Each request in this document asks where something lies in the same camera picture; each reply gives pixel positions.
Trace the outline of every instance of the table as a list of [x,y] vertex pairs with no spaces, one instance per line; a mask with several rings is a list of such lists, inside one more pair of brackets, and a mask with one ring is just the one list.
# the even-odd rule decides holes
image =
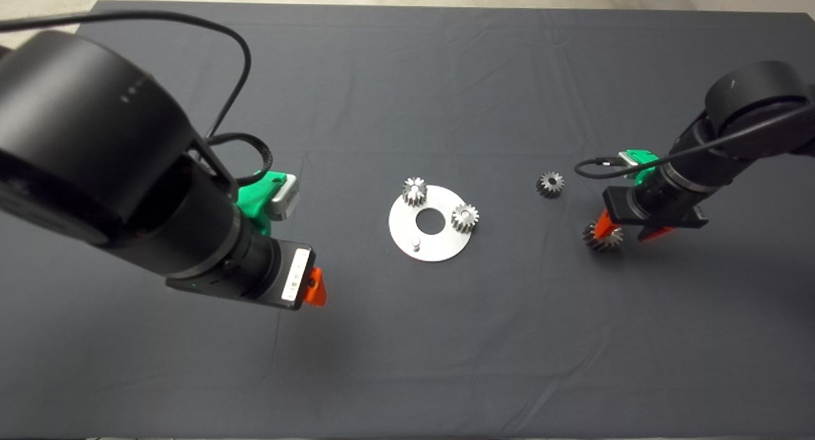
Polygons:
[[[711,224],[618,254],[580,231],[619,181],[571,172],[658,153],[748,62],[815,80],[803,14],[100,2],[245,34],[250,82],[222,129],[262,136],[302,179],[294,218],[325,309],[163,286],[0,216],[0,437],[643,437],[815,432],[811,159],[758,162]],[[186,25],[82,26],[205,129],[239,71]],[[218,148],[237,175],[255,153]],[[563,173],[555,200],[535,192]],[[480,210],[457,257],[390,239],[405,177]]]

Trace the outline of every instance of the cable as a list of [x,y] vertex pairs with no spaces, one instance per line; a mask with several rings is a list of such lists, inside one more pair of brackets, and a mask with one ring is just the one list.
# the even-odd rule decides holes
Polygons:
[[271,155],[271,149],[269,149],[269,147],[266,145],[266,142],[263,142],[257,136],[252,136],[251,134],[247,134],[245,132],[225,132],[222,134],[216,134],[215,136],[212,136],[212,138],[206,139],[206,143],[209,146],[220,146],[221,144],[230,141],[246,142],[250,146],[254,147],[263,158],[263,168],[260,171],[254,173],[252,176],[238,177],[235,179],[235,182],[243,187],[244,185],[252,185],[257,181],[260,181],[271,168],[271,163],[274,160],[273,155]]
[[11,31],[22,31],[37,28],[49,28],[58,25],[70,25],[73,23],[94,23],[94,22],[111,22],[112,20],[165,20],[165,22],[186,23],[187,25],[199,26],[211,31],[226,34],[232,37],[235,42],[241,46],[244,54],[244,68],[241,72],[241,77],[232,92],[229,94],[226,103],[223,104],[218,116],[215,118],[215,123],[207,131],[205,138],[212,138],[215,135],[218,127],[227,112],[232,108],[232,104],[244,88],[244,84],[250,75],[252,69],[252,52],[248,46],[246,39],[244,39],[237,31],[224,26],[220,23],[210,22],[200,17],[193,17],[184,13],[175,13],[175,11],[161,11],[161,10],[123,10],[123,11],[105,11],[105,13],[70,13],[65,15],[56,15],[53,17],[35,17],[35,18],[21,18],[16,20],[3,20],[0,22],[0,33]]
[[750,136],[753,133],[764,129],[766,126],[783,123],[787,120],[792,120],[792,118],[798,117],[799,115],[811,111],[812,107],[810,106],[800,107],[799,109],[793,110],[792,112],[787,112],[786,114],[778,115],[777,117],[770,118],[769,120],[765,120],[759,124],[754,124],[751,127],[746,127],[745,129],[738,130],[737,132],[732,132],[727,136],[723,136],[722,138],[716,139],[715,141],[705,142],[704,144],[700,144],[696,147],[691,147],[690,149],[685,149],[676,153],[671,153],[669,156],[654,160],[652,162],[646,162],[645,164],[626,167],[624,169],[620,169],[611,173],[587,173],[581,169],[583,166],[586,166],[587,164],[596,165],[608,164],[609,158],[607,157],[598,157],[596,159],[585,159],[581,162],[578,162],[578,164],[574,165],[574,172],[579,174],[580,176],[588,177],[588,179],[611,179],[613,177],[620,177],[625,176],[627,174],[639,173],[640,171],[646,170],[648,168],[660,166],[661,164],[666,164],[667,162],[672,162],[675,159],[680,159],[688,155],[693,155],[694,153],[699,153],[704,150],[710,150],[714,147],[724,146],[725,144],[729,144],[730,142],[737,141],[741,138],[745,138],[746,136]]

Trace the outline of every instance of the spur gear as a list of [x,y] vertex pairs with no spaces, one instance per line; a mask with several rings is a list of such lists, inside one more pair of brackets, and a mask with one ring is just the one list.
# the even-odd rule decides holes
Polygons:
[[461,204],[456,206],[450,218],[450,222],[457,231],[469,233],[478,223],[478,210],[471,204]]
[[611,234],[605,238],[595,239],[594,228],[596,227],[597,222],[596,220],[593,220],[590,224],[586,225],[586,228],[583,229],[583,242],[586,243],[586,246],[589,246],[589,248],[598,252],[613,251],[614,249],[619,248],[620,243],[623,242],[623,229],[614,229],[614,231],[612,231]]
[[541,194],[541,196],[556,198],[563,191],[565,181],[563,181],[563,176],[560,174],[549,172],[541,174],[541,177],[538,178],[538,182],[535,183],[535,187],[538,188],[538,193]]
[[427,184],[421,177],[408,177],[402,185],[402,199],[410,206],[419,206],[427,198]]

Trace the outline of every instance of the white label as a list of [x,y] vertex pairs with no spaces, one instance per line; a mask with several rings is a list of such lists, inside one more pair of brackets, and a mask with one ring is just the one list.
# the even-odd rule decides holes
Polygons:
[[297,251],[294,251],[292,268],[288,271],[286,286],[283,287],[283,295],[280,296],[283,300],[294,301],[297,298],[297,291],[300,290],[303,274],[306,274],[309,255],[311,255],[311,251],[308,249],[298,248]]

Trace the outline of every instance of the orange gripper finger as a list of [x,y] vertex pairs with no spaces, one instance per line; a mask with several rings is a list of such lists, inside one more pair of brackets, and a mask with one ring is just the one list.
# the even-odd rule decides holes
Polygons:
[[609,210],[607,208],[603,209],[603,214],[600,214],[600,218],[597,219],[597,225],[594,227],[594,239],[603,239],[610,235],[612,231],[619,228],[619,225],[611,221]]
[[316,266],[311,269],[311,276],[309,276],[309,287],[306,289],[306,295],[303,301],[312,304],[312,306],[323,307],[325,302],[328,301],[329,293],[326,292],[325,283],[323,282],[323,271]]

